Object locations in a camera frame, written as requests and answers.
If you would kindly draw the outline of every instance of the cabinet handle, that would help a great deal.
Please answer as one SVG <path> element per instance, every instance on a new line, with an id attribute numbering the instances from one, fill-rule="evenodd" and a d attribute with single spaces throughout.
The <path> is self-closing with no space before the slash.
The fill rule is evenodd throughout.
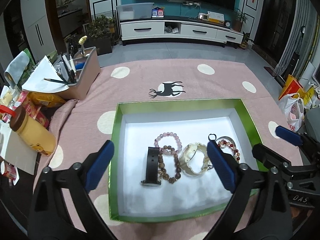
<path id="1" fill-rule="evenodd" d="M 207 32 L 203 32 L 203 31 L 196 31 L 196 30 L 192 30 L 194 33 L 204 33 L 206 34 Z"/>
<path id="2" fill-rule="evenodd" d="M 135 31 L 149 31 L 151 28 L 140 28 L 140 29 L 134 29 Z"/>
<path id="3" fill-rule="evenodd" d="M 37 28 L 37 25 L 36 25 L 36 31 L 37 31 L 37 35 L 38 35 L 38 39 L 39 39 L 40 45 L 42 46 L 42 43 L 41 43 L 41 40 L 40 40 L 40 36 L 39 36 L 39 31 L 38 31 L 38 28 Z"/>
<path id="4" fill-rule="evenodd" d="M 37 34 L 38 34 L 38 39 L 39 39 L 40 45 L 42 46 L 42 45 L 43 45 L 43 40 L 42 40 L 42 36 L 41 36 L 41 33 L 40 33 L 40 29 L 39 29 L 39 25 L 38 25 L 38 24 L 36 25 L 36 31 L 37 31 Z"/>
<path id="5" fill-rule="evenodd" d="M 230 36 L 227 36 L 227 35 L 226 35 L 226 37 L 229 38 L 229 39 L 233 39 L 233 40 L 236 39 L 235 37 L 230 37 Z"/>

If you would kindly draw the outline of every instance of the blue gripper pad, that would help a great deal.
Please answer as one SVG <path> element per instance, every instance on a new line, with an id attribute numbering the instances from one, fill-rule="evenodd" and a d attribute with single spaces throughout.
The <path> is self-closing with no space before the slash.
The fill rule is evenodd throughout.
<path id="1" fill-rule="evenodd" d="M 207 145 L 207 154 L 216 170 L 224 188 L 234 193 L 236 190 L 236 175 L 229 167 L 226 160 L 222 157 L 222 151 L 218 146 L 215 146 L 212 142 Z"/>
<path id="2" fill-rule="evenodd" d="M 100 154 L 87 172 L 84 189 L 86 192 L 96 189 L 98 183 L 106 171 L 115 151 L 115 146 L 112 141 L 107 145 L 102 146 L 99 150 Z"/>
<path id="3" fill-rule="evenodd" d="M 279 136 L 281 139 L 293 144 L 294 146 L 301 146 L 303 144 L 300 135 L 282 126 L 278 126 L 276 128 L 276 135 Z"/>

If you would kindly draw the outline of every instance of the plant pot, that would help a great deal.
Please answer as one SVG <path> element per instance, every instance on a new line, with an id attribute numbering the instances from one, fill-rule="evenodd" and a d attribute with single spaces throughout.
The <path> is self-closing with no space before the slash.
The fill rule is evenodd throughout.
<path id="1" fill-rule="evenodd" d="M 235 30 L 236 32 L 241 32 L 242 24 L 242 22 L 235 21 L 233 23 L 233 30 Z"/>
<path id="2" fill-rule="evenodd" d="M 248 47 L 248 43 L 246 41 L 243 41 L 241 44 L 239 44 L 239 48 L 246 49 Z"/>
<path id="3" fill-rule="evenodd" d="M 85 46 L 87 48 L 96 47 L 98 56 L 112 53 L 111 35 L 112 33 L 107 33 L 101 38 L 90 37 L 85 43 Z"/>

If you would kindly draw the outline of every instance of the drawer handle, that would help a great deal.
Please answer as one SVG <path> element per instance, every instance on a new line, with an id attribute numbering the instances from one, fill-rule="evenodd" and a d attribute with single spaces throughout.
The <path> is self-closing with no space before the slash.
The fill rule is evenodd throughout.
<path id="1" fill-rule="evenodd" d="M 149 31 L 151 28 L 140 28 L 140 29 L 134 29 L 135 31 Z"/>
<path id="2" fill-rule="evenodd" d="M 204 33 L 206 34 L 207 32 L 203 32 L 203 31 L 196 31 L 196 30 L 192 30 L 194 33 Z"/>
<path id="3" fill-rule="evenodd" d="M 227 35 L 226 35 L 226 37 L 229 38 L 229 39 L 233 39 L 233 40 L 236 39 L 235 37 L 230 37 L 230 36 L 227 36 Z"/>

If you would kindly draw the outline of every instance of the white polka dot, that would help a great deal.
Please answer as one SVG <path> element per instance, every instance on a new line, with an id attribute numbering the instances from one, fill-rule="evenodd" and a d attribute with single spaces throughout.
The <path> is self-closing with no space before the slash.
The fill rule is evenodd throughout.
<path id="1" fill-rule="evenodd" d="M 198 65 L 197 68 L 201 73 L 206 74 L 206 75 L 213 75 L 214 74 L 214 69 L 206 64 L 200 64 Z"/>
<path id="2" fill-rule="evenodd" d="M 112 77 L 115 78 L 124 78 L 127 75 L 129 75 L 130 73 L 130 68 L 128 67 L 117 67 L 113 70 L 113 72 L 111 73 Z"/>
<path id="3" fill-rule="evenodd" d="M 100 195 L 96 198 L 93 205 L 107 226 L 119 226 L 123 222 L 110 219 L 109 214 L 109 196 L 108 194 Z"/>
<path id="4" fill-rule="evenodd" d="M 174 81 L 166 81 L 166 82 L 163 82 L 163 83 L 166 83 L 166 84 L 167 83 L 174 83 Z M 163 83 L 161 83 L 158 86 L 158 92 L 164 92 L 164 84 Z M 181 93 L 183 93 L 183 92 L 179 92 L 179 91 L 183 91 L 183 87 L 180 87 L 180 86 L 183 86 L 182 82 L 181 83 L 175 82 L 174 84 L 170 85 L 168 87 L 169 91 L 166 91 L 166 92 L 171 92 L 171 94 L 168 95 L 168 96 L 165 96 L 165 97 L 174 98 L 174 97 L 177 97 L 177 96 L 181 95 Z"/>
<path id="5" fill-rule="evenodd" d="M 54 168 L 58 168 L 61 163 L 63 161 L 63 150 L 61 148 L 60 145 L 57 146 L 57 149 L 54 153 L 54 155 L 52 156 L 52 159 L 49 163 L 49 167 L 54 169 Z"/>
<path id="6" fill-rule="evenodd" d="M 199 233 L 193 237 L 190 238 L 190 240 L 202 240 L 205 238 L 205 236 L 208 234 L 208 232 L 202 232 L 202 233 Z"/>
<path id="7" fill-rule="evenodd" d="M 249 92 L 251 93 L 255 93 L 257 92 L 256 88 L 254 87 L 254 85 L 252 85 L 250 82 L 248 81 L 243 81 L 242 85 L 245 89 L 247 89 Z"/>
<path id="8" fill-rule="evenodd" d="M 115 117 L 116 111 L 108 111 L 102 114 L 97 122 L 99 131 L 105 134 L 112 134 Z"/>
<path id="9" fill-rule="evenodd" d="M 278 127 L 278 124 L 276 122 L 274 122 L 274 121 L 270 121 L 269 124 L 268 124 L 268 128 L 269 128 L 269 131 L 272 134 L 272 136 L 274 138 L 279 139 L 279 137 L 276 135 L 276 128 L 277 127 Z"/>

